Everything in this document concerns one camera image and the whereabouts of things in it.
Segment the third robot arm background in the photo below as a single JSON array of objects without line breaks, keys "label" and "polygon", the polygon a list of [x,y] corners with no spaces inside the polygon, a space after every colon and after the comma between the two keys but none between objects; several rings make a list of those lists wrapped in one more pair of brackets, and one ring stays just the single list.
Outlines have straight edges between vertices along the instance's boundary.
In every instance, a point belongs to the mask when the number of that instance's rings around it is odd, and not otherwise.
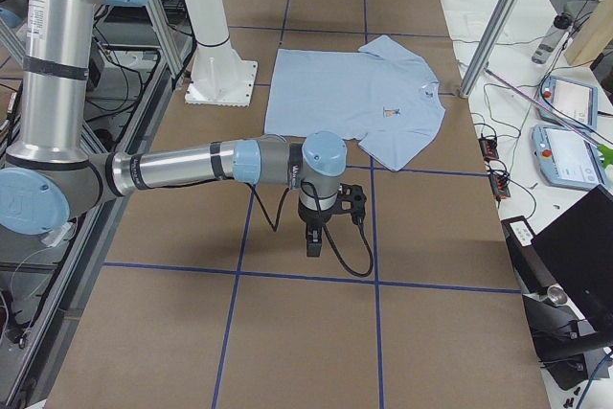
[{"label": "third robot arm background", "polygon": [[20,26],[28,15],[29,0],[1,0],[1,19],[12,29]]}]

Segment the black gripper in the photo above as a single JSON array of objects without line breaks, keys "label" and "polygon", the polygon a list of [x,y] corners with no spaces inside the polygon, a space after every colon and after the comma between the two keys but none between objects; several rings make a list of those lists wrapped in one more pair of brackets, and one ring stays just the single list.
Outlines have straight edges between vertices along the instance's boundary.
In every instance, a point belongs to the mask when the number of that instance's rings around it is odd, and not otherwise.
[{"label": "black gripper", "polygon": [[301,184],[298,213],[306,224],[306,255],[319,258],[322,232],[333,216],[350,215],[352,223],[362,228],[366,216],[367,198],[359,185],[341,183],[330,196],[320,195],[307,181]]}]

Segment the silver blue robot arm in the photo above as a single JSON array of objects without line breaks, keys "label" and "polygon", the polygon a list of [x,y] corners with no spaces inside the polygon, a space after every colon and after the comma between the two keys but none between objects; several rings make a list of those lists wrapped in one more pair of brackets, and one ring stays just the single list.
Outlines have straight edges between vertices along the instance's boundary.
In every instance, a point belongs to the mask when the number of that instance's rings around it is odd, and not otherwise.
[{"label": "silver blue robot arm", "polygon": [[332,216],[347,214],[362,226],[365,194],[342,182],[347,148],[328,131],[301,144],[266,135],[149,154],[91,155],[81,148],[96,9],[148,1],[29,0],[20,134],[8,146],[1,171],[2,225],[38,235],[137,191],[235,180],[250,187],[283,184],[298,192],[311,257],[330,241]]}]

